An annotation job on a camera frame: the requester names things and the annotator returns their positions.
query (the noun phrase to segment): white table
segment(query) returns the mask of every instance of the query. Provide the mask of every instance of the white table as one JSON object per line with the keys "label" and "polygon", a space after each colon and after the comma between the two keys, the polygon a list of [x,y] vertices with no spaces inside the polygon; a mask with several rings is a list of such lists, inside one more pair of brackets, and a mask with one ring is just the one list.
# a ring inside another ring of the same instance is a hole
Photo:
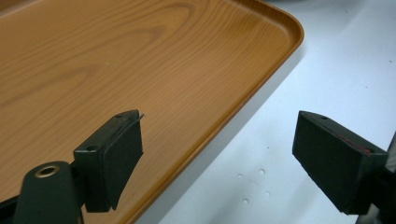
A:
{"label": "white table", "polygon": [[396,131],[396,1],[269,1],[304,43],[137,223],[348,224],[291,155],[299,110],[387,149]]}

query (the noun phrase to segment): white background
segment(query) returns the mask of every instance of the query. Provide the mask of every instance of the white background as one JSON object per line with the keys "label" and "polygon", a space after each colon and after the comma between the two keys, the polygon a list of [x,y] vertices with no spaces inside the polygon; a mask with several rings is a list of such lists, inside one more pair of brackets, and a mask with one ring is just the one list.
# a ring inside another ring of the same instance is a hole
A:
{"label": "white background", "polygon": [[137,223],[348,224],[291,155],[299,110],[387,149],[396,131],[396,1],[272,0],[304,43]]}

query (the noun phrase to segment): wood grain pattern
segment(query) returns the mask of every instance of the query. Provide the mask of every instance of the wood grain pattern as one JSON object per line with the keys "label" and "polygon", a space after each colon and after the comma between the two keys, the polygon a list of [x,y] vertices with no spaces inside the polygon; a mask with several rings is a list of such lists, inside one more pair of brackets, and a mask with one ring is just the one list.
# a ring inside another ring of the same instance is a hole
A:
{"label": "wood grain pattern", "polygon": [[145,154],[119,209],[134,222],[303,39],[257,1],[42,0],[0,20],[0,201],[112,115],[139,109]]}

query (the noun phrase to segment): orange tray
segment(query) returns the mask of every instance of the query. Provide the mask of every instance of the orange tray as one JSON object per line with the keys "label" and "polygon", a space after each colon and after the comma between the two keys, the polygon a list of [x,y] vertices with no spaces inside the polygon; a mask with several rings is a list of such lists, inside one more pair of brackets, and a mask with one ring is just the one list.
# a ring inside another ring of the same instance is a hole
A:
{"label": "orange tray", "polygon": [[111,116],[146,114],[118,210],[87,223],[134,222],[304,36],[255,0],[16,2],[0,5],[0,201]]}

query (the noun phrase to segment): black clamp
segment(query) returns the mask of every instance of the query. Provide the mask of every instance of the black clamp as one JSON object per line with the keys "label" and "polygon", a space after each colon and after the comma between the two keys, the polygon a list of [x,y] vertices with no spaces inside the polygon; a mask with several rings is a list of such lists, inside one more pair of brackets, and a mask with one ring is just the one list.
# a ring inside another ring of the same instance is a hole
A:
{"label": "black clamp", "polygon": [[74,150],[75,160],[37,166],[23,179],[21,195],[0,203],[0,223],[83,223],[88,212],[117,208],[143,155],[137,110],[120,113]]}
{"label": "black clamp", "polygon": [[339,211],[365,215],[374,204],[382,223],[396,223],[396,174],[389,169],[394,165],[389,164],[390,150],[327,117],[300,111],[292,153]]}

